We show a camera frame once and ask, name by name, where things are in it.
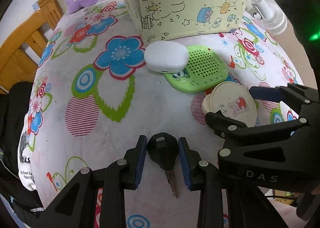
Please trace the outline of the cream round bear compact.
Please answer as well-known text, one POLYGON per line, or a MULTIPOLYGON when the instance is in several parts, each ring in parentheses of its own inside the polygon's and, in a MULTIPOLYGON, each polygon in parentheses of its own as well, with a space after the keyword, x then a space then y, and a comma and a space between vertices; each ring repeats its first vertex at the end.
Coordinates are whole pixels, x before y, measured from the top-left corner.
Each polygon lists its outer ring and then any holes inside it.
POLYGON ((257 108, 248 90, 231 81, 218 84, 206 95, 201 108, 204 114, 220 111, 223 116, 244 122, 247 127, 254 127, 257 119, 257 108))

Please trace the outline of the black key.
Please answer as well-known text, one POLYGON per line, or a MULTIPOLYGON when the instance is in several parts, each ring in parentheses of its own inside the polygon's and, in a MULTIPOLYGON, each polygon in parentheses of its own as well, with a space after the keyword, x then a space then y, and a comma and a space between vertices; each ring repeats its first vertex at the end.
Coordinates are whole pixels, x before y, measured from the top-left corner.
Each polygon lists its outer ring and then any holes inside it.
POLYGON ((178 198, 178 188, 175 177, 175 163, 179 148, 177 139, 168 133, 154 134, 148 141, 147 151, 150 159, 157 163, 165 172, 167 181, 175 198, 178 198))

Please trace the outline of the green perforated panda speaker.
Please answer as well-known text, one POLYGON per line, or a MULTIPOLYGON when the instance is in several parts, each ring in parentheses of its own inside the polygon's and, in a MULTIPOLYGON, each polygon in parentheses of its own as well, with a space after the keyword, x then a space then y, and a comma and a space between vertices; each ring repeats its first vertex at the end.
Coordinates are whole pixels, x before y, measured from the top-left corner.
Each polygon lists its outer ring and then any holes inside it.
POLYGON ((177 73, 165 73, 169 84, 184 93, 199 93, 224 82, 228 77, 225 63, 213 49, 194 45, 187 47, 189 61, 185 68, 177 73))

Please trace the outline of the white round puff case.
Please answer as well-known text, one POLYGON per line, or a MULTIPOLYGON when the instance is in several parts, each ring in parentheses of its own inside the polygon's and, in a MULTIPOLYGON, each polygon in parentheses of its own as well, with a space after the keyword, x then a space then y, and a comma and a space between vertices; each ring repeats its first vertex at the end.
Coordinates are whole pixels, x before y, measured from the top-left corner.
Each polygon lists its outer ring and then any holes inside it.
POLYGON ((151 71, 177 73, 182 71, 187 65, 189 51, 178 42, 155 41, 146 47, 144 60, 151 71))

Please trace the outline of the black clothing on chair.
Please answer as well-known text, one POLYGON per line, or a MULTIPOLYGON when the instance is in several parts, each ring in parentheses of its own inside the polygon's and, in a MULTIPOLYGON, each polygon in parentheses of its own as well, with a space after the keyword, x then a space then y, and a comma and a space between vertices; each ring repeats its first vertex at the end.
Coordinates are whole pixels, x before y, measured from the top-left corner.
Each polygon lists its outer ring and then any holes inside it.
POLYGON ((18 82, 8 94, 1 95, 1 195, 28 226, 33 226, 44 211, 38 193, 26 189, 18 177, 19 141, 32 86, 18 82))

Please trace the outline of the white clip fan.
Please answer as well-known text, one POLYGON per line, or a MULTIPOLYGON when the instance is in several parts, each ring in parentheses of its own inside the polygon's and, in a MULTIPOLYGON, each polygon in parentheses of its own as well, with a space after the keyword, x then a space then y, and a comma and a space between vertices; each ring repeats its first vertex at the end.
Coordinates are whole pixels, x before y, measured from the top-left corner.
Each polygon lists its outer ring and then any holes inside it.
POLYGON ((287 17, 276 3, 265 0, 250 0, 256 13, 261 16, 260 24, 272 35, 277 36, 285 32, 287 17))

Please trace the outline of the floral tablecloth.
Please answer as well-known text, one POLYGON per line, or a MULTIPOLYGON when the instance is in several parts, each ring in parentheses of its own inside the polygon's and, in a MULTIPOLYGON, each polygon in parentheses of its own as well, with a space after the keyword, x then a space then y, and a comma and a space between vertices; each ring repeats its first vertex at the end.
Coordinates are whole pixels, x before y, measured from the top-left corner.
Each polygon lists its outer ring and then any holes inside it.
MULTIPOLYGON (((251 86, 303 85, 279 43, 245 12, 239 29, 173 40, 211 48, 226 64, 228 81, 251 86)), ((223 140, 205 122, 210 90, 184 93, 144 62, 145 47, 124 0, 62 17, 39 62, 20 144, 19 176, 47 206, 83 167, 107 167, 160 132, 184 136, 203 159, 217 163, 223 140)), ((196 227, 199 191, 187 190, 175 166, 178 198, 164 171, 146 156, 142 181, 125 191, 127 227, 196 227)))

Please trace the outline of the yellow cartoon fabric storage box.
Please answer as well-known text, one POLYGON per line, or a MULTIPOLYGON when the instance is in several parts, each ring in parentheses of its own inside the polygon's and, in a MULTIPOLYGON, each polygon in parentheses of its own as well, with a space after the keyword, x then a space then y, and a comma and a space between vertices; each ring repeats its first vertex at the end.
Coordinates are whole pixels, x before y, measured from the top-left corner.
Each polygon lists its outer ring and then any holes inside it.
POLYGON ((124 0, 145 45, 237 29, 247 0, 124 0))

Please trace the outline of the wooden chair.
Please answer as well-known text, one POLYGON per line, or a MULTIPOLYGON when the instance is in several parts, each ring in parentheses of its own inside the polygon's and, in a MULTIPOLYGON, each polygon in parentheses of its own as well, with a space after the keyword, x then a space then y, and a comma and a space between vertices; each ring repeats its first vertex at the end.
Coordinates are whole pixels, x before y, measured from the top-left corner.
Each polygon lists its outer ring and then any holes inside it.
POLYGON ((38 0, 37 4, 40 9, 19 25, 1 46, 1 94, 7 94, 18 82, 34 80, 36 62, 22 49, 22 45, 27 44, 41 56, 48 42, 41 27, 48 24, 54 30, 63 16, 58 0, 38 0))

